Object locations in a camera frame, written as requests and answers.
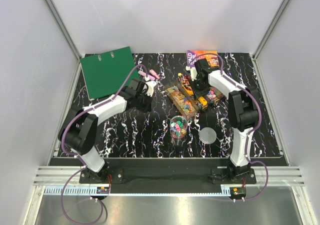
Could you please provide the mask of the clear candy jar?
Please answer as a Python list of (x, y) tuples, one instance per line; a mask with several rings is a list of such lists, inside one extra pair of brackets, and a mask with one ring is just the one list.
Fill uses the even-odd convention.
[(176, 115), (169, 122), (169, 132), (174, 146), (182, 146), (188, 131), (188, 121), (184, 116)]

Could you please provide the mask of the round clear jar lid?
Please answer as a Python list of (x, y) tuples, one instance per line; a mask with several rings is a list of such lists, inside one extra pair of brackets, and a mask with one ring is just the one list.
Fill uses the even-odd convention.
[(211, 127), (204, 127), (199, 132), (199, 139), (204, 144), (213, 144), (217, 139), (217, 133)]

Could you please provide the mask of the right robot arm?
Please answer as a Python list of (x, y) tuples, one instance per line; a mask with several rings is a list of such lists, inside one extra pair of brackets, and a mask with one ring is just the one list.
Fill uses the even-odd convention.
[(189, 62), (188, 82), (196, 98), (214, 87), (227, 98), (227, 117), (233, 128), (233, 147), (228, 159), (226, 177), (232, 183), (239, 183), (250, 173), (250, 150), (254, 132), (262, 122), (258, 103), (259, 93), (254, 87), (241, 85), (222, 69), (211, 67), (206, 58)]

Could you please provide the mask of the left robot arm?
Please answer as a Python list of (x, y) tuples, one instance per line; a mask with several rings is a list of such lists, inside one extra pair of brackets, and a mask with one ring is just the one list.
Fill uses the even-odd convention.
[(96, 148), (100, 127), (130, 109), (150, 112), (156, 87), (154, 80), (133, 78), (129, 85), (101, 102), (83, 108), (71, 107), (58, 134), (63, 152), (79, 159), (90, 177), (103, 183), (110, 175), (108, 163)]

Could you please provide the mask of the clear acrylic candy tray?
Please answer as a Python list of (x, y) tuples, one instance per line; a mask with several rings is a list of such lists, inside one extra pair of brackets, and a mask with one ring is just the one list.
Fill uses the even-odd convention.
[(178, 73), (175, 82), (166, 84), (165, 92), (175, 105), (180, 114), (187, 120), (198, 113), (205, 112), (209, 107), (214, 107), (225, 96), (215, 87), (210, 87), (207, 94), (196, 97), (191, 87), (189, 74)]

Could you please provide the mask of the light pink highlighter pen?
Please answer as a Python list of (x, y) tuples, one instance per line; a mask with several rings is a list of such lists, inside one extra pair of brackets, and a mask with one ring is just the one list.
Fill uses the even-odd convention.
[(147, 73), (139, 70), (139, 71), (138, 71), (138, 74), (139, 74), (140, 76), (142, 76), (145, 81), (149, 81), (149, 80), (150, 80), (150, 77), (149, 77), (149, 75), (148, 75)]

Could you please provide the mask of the Roald Dahl book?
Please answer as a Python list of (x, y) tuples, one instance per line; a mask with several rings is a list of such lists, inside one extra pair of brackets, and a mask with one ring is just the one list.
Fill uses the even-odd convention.
[(217, 54), (217, 51), (212, 50), (187, 50), (187, 66), (192, 68), (197, 60), (206, 59), (210, 67), (218, 68), (220, 66), (220, 62)]

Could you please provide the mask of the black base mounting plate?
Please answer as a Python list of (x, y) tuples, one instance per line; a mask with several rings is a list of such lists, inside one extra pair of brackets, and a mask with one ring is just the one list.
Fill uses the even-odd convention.
[(98, 174), (81, 172), (81, 184), (111, 182), (114, 194), (213, 194), (221, 185), (254, 185), (250, 166), (235, 173), (227, 158), (107, 158)]

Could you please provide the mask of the aluminium frame rail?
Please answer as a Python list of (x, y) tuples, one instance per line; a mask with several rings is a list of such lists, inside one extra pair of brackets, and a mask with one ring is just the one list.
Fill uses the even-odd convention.
[[(79, 167), (75, 166), (41, 166), (35, 179), (35, 185), (62, 185)], [(234, 181), (227, 178), (226, 167), (113, 167), (107, 170), (112, 184), (124, 184), (131, 180), (151, 181), (209, 181), (213, 184), (241, 184), (262, 186), (268, 178), (268, 186), (301, 187), (304, 184), (300, 169), (294, 166), (269, 166), (268, 176), (263, 166), (254, 166), (249, 174)], [(89, 170), (82, 171), (71, 179), (71, 184), (106, 183), (108, 178), (94, 178)]]

